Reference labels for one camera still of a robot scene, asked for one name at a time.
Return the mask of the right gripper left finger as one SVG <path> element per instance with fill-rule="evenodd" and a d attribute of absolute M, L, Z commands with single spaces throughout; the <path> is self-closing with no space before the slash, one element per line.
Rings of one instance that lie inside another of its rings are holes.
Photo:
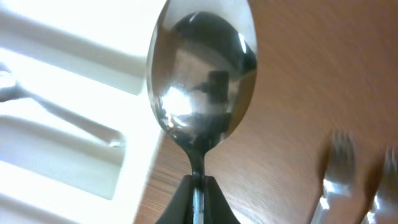
<path fill-rule="evenodd" d="M 183 176 L 174 196 L 161 214 L 156 224 L 191 224 L 192 223 L 192 176 Z"/>

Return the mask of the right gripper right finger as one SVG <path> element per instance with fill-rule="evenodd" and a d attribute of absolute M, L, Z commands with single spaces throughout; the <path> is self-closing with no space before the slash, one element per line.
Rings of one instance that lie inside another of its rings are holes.
<path fill-rule="evenodd" d="M 205 177 L 204 224 L 240 224 L 216 179 Z"/>

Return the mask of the large metal spoon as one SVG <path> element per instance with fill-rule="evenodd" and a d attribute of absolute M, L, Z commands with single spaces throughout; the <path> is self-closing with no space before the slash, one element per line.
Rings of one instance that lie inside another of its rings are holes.
<path fill-rule="evenodd" d="M 1 103 L 23 98 L 36 101 L 50 114 L 90 133 L 105 142 L 109 147 L 120 149 L 126 147 L 126 138 L 120 131 L 97 123 L 36 94 L 34 91 L 30 91 L 12 73 L 11 69 L 4 62 L 1 62 Z"/>
<path fill-rule="evenodd" d="M 188 156 L 192 223 L 204 223 L 205 155 L 242 121 L 254 92 L 257 41 L 247 0 L 167 0 L 147 56 L 154 116 Z"/>

